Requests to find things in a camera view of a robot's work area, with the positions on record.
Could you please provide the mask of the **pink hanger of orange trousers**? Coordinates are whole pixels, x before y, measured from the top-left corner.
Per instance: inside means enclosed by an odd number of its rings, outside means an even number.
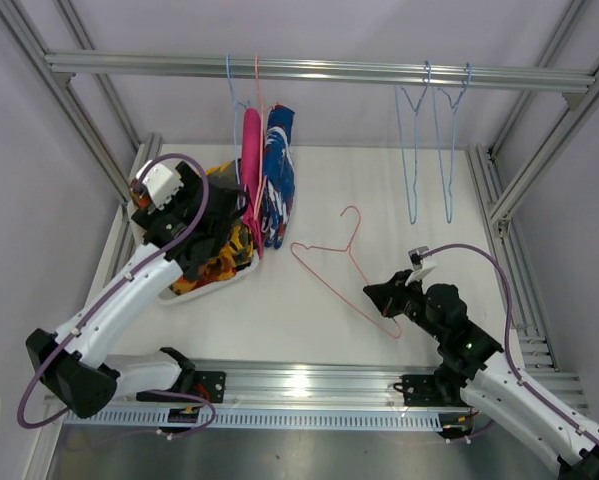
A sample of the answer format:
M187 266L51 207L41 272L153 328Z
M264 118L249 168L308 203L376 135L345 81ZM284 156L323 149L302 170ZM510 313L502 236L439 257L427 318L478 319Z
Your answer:
M362 224L361 212L357 206L348 205L339 217L353 219L352 230L346 235L344 243L330 246L294 241L290 245L290 253L306 272L344 305L346 314L363 319L389 338L398 340L403 335L400 323L393 318L379 319L376 314L364 309L361 300L363 288L370 283L354 252Z

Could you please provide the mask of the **orange camouflage trousers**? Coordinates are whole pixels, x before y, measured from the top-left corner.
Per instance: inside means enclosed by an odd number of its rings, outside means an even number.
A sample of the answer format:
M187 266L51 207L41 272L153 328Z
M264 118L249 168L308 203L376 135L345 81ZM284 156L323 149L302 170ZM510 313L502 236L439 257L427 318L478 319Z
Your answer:
M217 256L203 266L200 276L196 280L180 277L170 285L169 289L176 295L182 295L212 282L228 280L246 268L255 255L258 255L258 252L254 245L253 234L241 220L238 220L232 226L227 243Z

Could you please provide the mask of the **blue white patterned trousers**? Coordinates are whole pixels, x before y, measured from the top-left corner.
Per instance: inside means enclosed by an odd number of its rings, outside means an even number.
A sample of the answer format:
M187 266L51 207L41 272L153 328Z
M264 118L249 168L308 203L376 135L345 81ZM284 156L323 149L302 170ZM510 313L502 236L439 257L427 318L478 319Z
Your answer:
M291 154L295 112L275 105L269 113L263 148L261 227L267 248L279 249L286 234L295 196Z

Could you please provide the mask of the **blue hanger of camouflage trousers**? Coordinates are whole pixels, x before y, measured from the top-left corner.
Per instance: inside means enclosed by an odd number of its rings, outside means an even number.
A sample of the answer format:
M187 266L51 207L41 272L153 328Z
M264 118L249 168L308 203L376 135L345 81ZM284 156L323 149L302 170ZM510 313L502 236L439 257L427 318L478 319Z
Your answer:
M403 170L403 180L405 186L406 206L408 211L408 221L415 225L419 214L419 130L420 116L424 100L426 99L430 82L432 78L432 67L429 61L424 62L425 76L423 80L423 90L419 97L414 100L405 86L394 86L394 103L398 128L399 149ZM402 118L402 101L405 100L412 115L411 133L412 133L412 155L407 155L406 148L406 130Z

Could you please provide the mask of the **yellow grey camouflage trousers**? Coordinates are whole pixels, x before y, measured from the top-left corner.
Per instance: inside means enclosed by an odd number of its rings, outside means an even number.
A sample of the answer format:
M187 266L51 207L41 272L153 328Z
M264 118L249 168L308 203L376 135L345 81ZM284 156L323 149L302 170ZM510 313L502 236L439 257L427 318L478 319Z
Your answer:
M237 188L239 186L239 173L239 161L235 160L206 170L206 175L211 183L228 188Z

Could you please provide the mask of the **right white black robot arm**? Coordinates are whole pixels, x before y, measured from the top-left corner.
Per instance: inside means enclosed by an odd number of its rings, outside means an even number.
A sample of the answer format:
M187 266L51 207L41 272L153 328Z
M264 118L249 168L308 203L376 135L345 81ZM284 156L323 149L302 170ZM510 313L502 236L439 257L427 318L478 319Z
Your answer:
M410 275L400 271L363 291L382 316L404 315L437 341L437 398L486 414L559 478L599 479L599 425L509 361L503 346L469 319L456 286L424 288Z

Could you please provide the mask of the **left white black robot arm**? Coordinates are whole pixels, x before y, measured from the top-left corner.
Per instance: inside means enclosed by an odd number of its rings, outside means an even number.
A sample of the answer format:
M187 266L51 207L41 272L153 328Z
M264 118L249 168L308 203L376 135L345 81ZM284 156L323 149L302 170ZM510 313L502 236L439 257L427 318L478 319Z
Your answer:
M248 274L258 263L252 232L242 219L248 194L239 164L209 170L184 154L142 166L131 182L131 226L138 242L128 263L73 318L25 345L43 384L66 409L89 418L128 395L140 401L211 396L194 362L173 347L146 356L114 355L112 347L160 296L196 299Z

